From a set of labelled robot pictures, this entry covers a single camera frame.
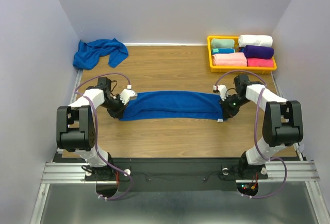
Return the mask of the blue microfibre towel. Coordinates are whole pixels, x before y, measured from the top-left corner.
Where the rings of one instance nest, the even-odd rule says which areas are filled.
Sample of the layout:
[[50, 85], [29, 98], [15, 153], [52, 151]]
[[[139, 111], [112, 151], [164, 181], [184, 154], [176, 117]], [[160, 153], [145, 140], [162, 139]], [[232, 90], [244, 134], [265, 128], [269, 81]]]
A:
[[121, 121], [159, 118], [195, 118], [224, 121], [220, 96], [191, 91], [139, 93], [129, 101]]

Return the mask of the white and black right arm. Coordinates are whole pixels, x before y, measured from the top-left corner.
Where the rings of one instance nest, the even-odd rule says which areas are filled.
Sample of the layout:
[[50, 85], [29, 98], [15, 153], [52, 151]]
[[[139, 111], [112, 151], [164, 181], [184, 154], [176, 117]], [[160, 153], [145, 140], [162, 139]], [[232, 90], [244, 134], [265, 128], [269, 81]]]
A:
[[254, 140], [254, 146], [242, 154], [237, 165], [238, 174], [248, 178], [255, 172], [265, 171], [265, 162], [276, 153], [303, 139], [302, 107], [297, 100], [274, 94], [263, 81], [251, 81], [247, 71], [234, 78], [234, 85], [233, 95], [228, 94], [225, 85], [213, 86], [213, 91], [220, 95], [223, 120], [236, 116], [248, 102], [255, 103], [257, 111], [264, 112], [261, 139]]

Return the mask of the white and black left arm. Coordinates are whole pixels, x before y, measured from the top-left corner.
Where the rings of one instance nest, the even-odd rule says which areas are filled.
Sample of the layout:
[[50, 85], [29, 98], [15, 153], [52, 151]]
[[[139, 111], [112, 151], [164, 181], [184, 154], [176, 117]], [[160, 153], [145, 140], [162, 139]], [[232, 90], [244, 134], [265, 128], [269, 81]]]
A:
[[86, 161], [87, 165], [82, 169], [89, 180], [107, 181], [118, 177], [112, 165], [111, 155], [95, 146], [97, 135], [93, 109], [90, 106], [90, 103], [93, 103], [95, 108], [104, 107], [113, 118], [123, 117], [129, 98], [123, 98], [120, 94], [113, 95], [112, 83], [109, 78], [100, 77], [97, 85], [88, 87], [84, 92], [87, 98], [82, 96], [69, 106], [61, 106], [57, 109], [57, 146], [68, 152], [77, 153]]

